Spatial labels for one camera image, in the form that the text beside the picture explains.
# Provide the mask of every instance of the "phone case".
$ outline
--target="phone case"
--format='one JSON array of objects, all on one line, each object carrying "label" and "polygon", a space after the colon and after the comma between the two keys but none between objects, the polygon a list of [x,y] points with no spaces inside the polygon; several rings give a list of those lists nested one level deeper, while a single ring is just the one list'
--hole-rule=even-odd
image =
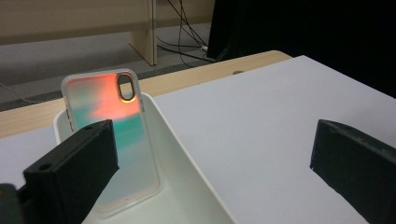
[{"label": "phone case", "polygon": [[154,195],[160,178],[136,74],[123,69],[69,76],[62,82],[62,93],[74,132],[100,120],[113,120],[120,169],[94,209],[108,217]]}]

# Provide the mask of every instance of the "dark background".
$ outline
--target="dark background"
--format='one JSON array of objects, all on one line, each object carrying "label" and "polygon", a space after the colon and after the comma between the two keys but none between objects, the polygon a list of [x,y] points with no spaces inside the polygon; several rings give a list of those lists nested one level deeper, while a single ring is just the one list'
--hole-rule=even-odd
[{"label": "dark background", "polygon": [[216,0],[207,56],[306,55],[396,97],[395,43],[395,0]]}]

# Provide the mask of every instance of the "camera cutout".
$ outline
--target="camera cutout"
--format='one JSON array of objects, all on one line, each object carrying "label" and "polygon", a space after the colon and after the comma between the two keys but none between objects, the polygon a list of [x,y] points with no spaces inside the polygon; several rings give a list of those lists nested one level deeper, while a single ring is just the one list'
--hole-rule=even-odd
[{"label": "camera cutout", "polygon": [[134,99],[134,84],[130,76],[120,74],[117,79],[117,86],[119,88],[120,98],[124,101],[131,101]]}]

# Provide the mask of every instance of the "black object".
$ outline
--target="black object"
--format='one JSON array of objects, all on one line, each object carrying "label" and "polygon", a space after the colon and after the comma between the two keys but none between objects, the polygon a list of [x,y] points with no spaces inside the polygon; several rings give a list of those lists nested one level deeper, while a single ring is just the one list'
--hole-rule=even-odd
[{"label": "black object", "polygon": [[306,55],[396,97],[396,1],[216,0],[207,57]]},{"label": "black object", "polygon": [[0,185],[0,223],[81,223],[118,169],[112,121],[86,126],[28,167],[21,189]]},{"label": "black object", "polygon": [[345,124],[320,120],[311,169],[368,222],[396,223],[396,149]]}]

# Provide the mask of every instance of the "colorful phone case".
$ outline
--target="colorful phone case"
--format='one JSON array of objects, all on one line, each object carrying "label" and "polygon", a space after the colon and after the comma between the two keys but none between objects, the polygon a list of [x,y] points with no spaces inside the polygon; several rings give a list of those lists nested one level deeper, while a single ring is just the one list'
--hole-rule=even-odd
[{"label": "colorful phone case", "polygon": [[94,209],[108,217],[154,195],[160,178],[136,74],[124,69],[69,76],[62,82],[62,93],[74,132],[96,121],[113,120],[120,169]]}]

